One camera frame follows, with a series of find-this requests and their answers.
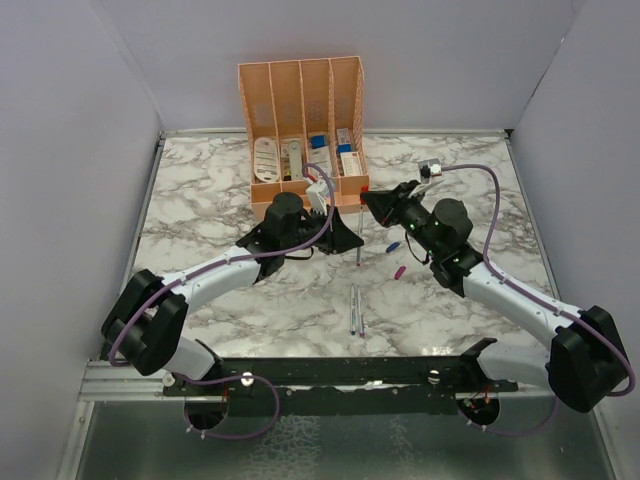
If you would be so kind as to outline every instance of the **bolt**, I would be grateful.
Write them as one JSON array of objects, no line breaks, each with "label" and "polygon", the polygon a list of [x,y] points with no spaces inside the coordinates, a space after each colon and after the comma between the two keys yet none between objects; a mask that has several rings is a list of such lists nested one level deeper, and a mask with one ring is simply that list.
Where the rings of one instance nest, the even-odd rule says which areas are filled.
[{"label": "bolt", "polygon": [[437,370],[431,370],[428,377],[431,385],[438,385],[440,383],[440,372]]},{"label": "bolt", "polygon": [[164,377],[162,377],[162,384],[165,387],[172,387],[175,383],[176,383],[176,378],[170,373],[167,373]]},{"label": "bolt", "polygon": [[[253,374],[251,372],[244,372],[242,376],[251,377],[253,376]],[[251,385],[253,385],[253,378],[241,378],[240,383],[242,383],[242,385],[244,385],[245,387],[250,387]]]}]

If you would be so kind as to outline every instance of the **gray wall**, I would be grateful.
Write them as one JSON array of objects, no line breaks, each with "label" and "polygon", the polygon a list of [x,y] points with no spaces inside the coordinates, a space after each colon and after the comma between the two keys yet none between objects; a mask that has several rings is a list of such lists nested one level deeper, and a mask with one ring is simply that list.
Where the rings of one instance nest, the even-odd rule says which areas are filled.
[{"label": "gray wall", "polygon": [[[513,136],[562,297],[610,310],[636,369],[639,20],[637,0],[587,2]],[[611,404],[640,474],[640,392]]]},{"label": "gray wall", "polygon": [[0,6],[0,471],[53,478],[159,129],[86,0]]},{"label": "gray wall", "polygon": [[92,1],[169,129],[243,126],[238,63],[353,54],[367,127],[513,128],[584,2]]}]

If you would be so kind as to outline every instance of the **white marble surface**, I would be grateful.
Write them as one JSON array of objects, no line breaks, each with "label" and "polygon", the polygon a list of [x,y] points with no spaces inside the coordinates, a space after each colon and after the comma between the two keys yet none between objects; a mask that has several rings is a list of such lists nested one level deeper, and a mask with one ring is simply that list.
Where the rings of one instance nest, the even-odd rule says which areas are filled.
[{"label": "white marble surface", "polygon": [[[416,162],[482,163],[502,186],[502,211],[490,252],[517,278],[549,292],[534,231],[504,141],[497,137],[367,137],[371,189],[417,177]],[[219,255],[255,224],[249,205],[249,149],[242,138],[168,139],[149,206],[135,269],[161,274]],[[493,212],[493,184],[483,172],[451,172],[425,199],[465,202],[481,249]],[[345,215],[355,230],[357,215]],[[400,227],[383,229],[365,217],[363,265],[355,251],[316,252],[287,262],[250,289],[231,292],[187,319],[184,335],[223,356],[380,356],[456,354],[485,336],[533,345],[527,333],[487,308],[441,288],[416,262]],[[413,244],[419,255],[423,251]],[[407,267],[400,280],[393,276]],[[351,283],[361,286],[364,339],[349,334]]]}]

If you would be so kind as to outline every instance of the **cable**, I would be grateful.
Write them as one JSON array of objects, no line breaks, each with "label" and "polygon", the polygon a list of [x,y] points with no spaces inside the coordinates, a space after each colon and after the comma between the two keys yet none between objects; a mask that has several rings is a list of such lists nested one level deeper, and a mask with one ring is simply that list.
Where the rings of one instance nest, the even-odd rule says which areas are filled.
[{"label": "cable", "polygon": [[535,435],[536,433],[540,433],[551,425],[551,421],[558,414],[558,410],[560,409],[560,399],[558,397],[553,397],[553,408],[547,418],[545,418],[540,425],[530,428],[529,430],[519,430],[519,431],[509,431],[509,430],[500,430],[498,428],[487,427],[486,425],[478,425],[477,423],[473,423],[460,409],[458,409],[458,414],[462,417],[469,420],[469,425],[489,433],[493,433],[494,435],[499,435],[501,437],[526,437],[528,435]]},{"label": "cable", "polygon": [[174,280],[173,282],[168,283],[167,285],[163,286],[155,294],[153,294],[151,297],[149,297],[149,299],[142,304],[142,306],[136,311],[136,313],[133,314],[133,316],[131,317],[129,322],[127,322],[127,324],[124,326],[124,328],[122,329],[122,331],[120,332],[118,337],[113,342],[113,345],[111,346],[111,350],[109,350],[109,363],[112,366],[114,366],[114,367],[126,367],[127,365],[129,365],[129,362],[127,362],[127,361],[118,361],[118,360],[116,360],[116,353],[118,352],[118,349],[122,345],[122,342],[126,338],[127,334],[131,331],[131,329],[136,324],[136,322],[140,319],[140,317],[142,317],[144,312],[146,312],[146,310],[148,308],[150,308],[152,305],[155,304],[156,300],[161,298],[165,293],[167,293],[172,288],[177,287],[178,285],[182,284],[185,281],[192,280],[192,279],[194,279],[196,277],[199,277],[203,273],[209,272],[209,271],[213,270],[214,268],[218,268],[218,267],[220,267],[222,265],[228,265],[230,263],[241,262],[241,261],[244,261],[244,260],[254,260],[254,259],[258,259],[258,258],[278,257],[280,255],[288,255],[289,253],[297,252],[298,250],[304,250],[305,248],[309,248],[309,247],[313,246],[313,244],[316,243],[316,241],[319,240],[320,237],[322,237],[322,235],[324,235],[324,232],[327,231],[327,229],[329,228],[329,225],[331,224],[331,219],[333,218],[333,212],[335,210],[335,204],[336,204],[336,202],[335,202],[335,193],[333,191],[333,187],[331,186],[331,179],[328,177],[328,175],[326,173],[324,173],[322,171],[322,169],[320,167],[318,167],[317,165],[315,165],[313,163],[305,163],[303,165],[303,167],[311,167],[311,168],[317,170],[318,173],[320,174],[320,176],[323,178],[323,180],[327,184],[327,188],[329,189],[329,197],[331,198],[331,205],[329,206],[329,213],[327,214],[327,220],[324,222],[324,225],[318,231],[318,233],[316,233],[312,238],[310,238],[306,242],[302,243],[301,245],[298,245],[297,247],[286,248],[284,250],[279,250],[277,252],[264,252],[264,253],[257,253],[257,254],[251,254],[251,255],[238,255],[236,257],[231,257],[229,259],[223,259],[223,260],[218,260],[218,261],[209,263],[209,264],[204,265],[201,268],[199,268],[197,270],[194,270],[193,272],[189,273],[188,275],[186,275],[185,278],[179,278],[179,279]]},{"label": "cable", "polygon": [[426,265],[429,263],[429,254],[427,253],[427,256],[424,260],[420,260],[418,258],[418,256],[413,253],[413,248],[411,248],[411,241],[409,240],[409,232],[407,230],[404,231],[404,239],[407,242],[407,246],[409,247],[409,251],[411,252],[411,255],[413,255],[413,258],[415,258],[418,262],[420,262],[422,265]]},{"label": "cable", "polygon": [[307,257],[292,257],[290,255],[285,255],[284,259],[285,260],[311,260],[311,257],[313,257],[313,254],[315,252],[313,250],[313,247],[309,247],[309,249],[311,250],[311,252],[309,253],[309,255]]},{"label": "cable", "polygon": [[259,437],[260,435],[268,432],[271,429],[271,427],[273,427],[278,421],[278,416],[280,415],[280,397],[278,396],[278,391],[276,390],[276,387],[273,385],[273,383],[271,383],[269,380],[267,380],[264,377],[260,377],[258,375],[234,375],[233,377],[224,377],[224,378],[219,378],[217,380],[192,380],[188,377],[185,377],[184,375],[179,375],[179,374],[174,374],[174,375],[176,376],[176,378],[180,378],[185,382],[191,383],[192,385],[202,386],[202,387],[209,386],[209,385],[219,385],[221,383],[234,382],[242,379],[247,380],[247,379],[253,378],[254,380],[258,380],[259,382],[262,382],[267,387],[269,387],[269,389],[271,390],[271,393],[273,393],[273,398],[276,402],[276,406],[273,411],[273,417],[271,417],[271,420],[269,420],[269,423],[267,423],[264,427],[260,428],[259,430],[256,430],[255,432],[243,433],[239,435],[231,435],[231,434],[225,434],[225,433],[210,432],[209,430],[199,430],[191,424],[191,421],[189,420],[189,417],[185,410],[185,420],[187,422],[187,425],[189,426],[189,428],[187,429],[187,432],[191,430],[195,430],[201,435],[204,435],[206,437],[211,437],[211,438],[218,438],[220,440],[249,440],[252,438]]},{"label": "cable", "polygon": [[[530,293],[529,291],[525,290],[518,284],[511,282],[508,278],[505,279],[504,276],[490,262],[489,243],[491,242],[493,231],[496,229],[496,225],[498,223],[498,213],[500,212],[500,182],[498,181],[498,177],[496,173],[486,165],[470,163],[466,165],[450,165],[450,166],[442,167],[443,172],[454,171],[454,170],[464,170],[464,169],[484,170],[485,172],[489,173],[489,175],[491,175],[491,178],[493,179],[495,195],[496,195],[496,203],[495,203],[495,208],[493,210],[493,218],[491,219],[491,225],[489,226],[489,231],[487,232],[487,239],[485,240],[484,247],[482,249],[482,258],[483,258],[484,264],[487,266],[487,269],[489,269],[489,271],[495,277],[497,277],[500,281],[504,282],[506,285],[508,285],[509,287],[511,287],[512,289],[514,289],[516,292],[520,293],[527,299],[531,300],[535,304],[547,310],[555,312],[556,308],[554,305],[545,302],[544,300],[539,298],[537,295]],[[607,338],[605,338],[600,332],[598,332],[595,328],[593,328],[591,325],[589,325],[587,322],[585,322],[581,318],[573,315],[572,313],[565,312],[565,311],[561,311],[560,315],[568,320],[571,320],[574,323],[577,323],[582,328],[584,328],[587,332],[593,335],[596,338],[596,340],[601,342],[605,347],[609,349],[609,351],[613,354],[613,356],[616,357],[616,359],[622,364],[622,366],[627,371],[627,375],[629,376],[629,383],[627,384],[627,386],[624,389],[619,390],[617,392],[611,392],[609,396],[623,397],[625,395],[630,394],[633,391],[633,389],[636,387],[636,374],[633,371],[633,367],[629,363],[629,360],[626,359],[626,357],[622,354],[622,352],[618,350],[616,346],[613,343],[611,343]]]}]

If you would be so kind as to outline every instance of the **red marker cap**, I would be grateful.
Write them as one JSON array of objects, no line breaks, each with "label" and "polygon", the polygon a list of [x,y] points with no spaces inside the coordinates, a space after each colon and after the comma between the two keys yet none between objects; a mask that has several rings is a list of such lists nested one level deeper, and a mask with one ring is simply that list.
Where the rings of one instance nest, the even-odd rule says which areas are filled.
[{"label": "red marker cap", "polygon": [[[369,191],[369,185],[365,185],[364,187],[362,187],[360,189],[360,193],[365,193]],[[364,205],[364,201],[362,200],[362,197],[360,197],[360,205]]]}]

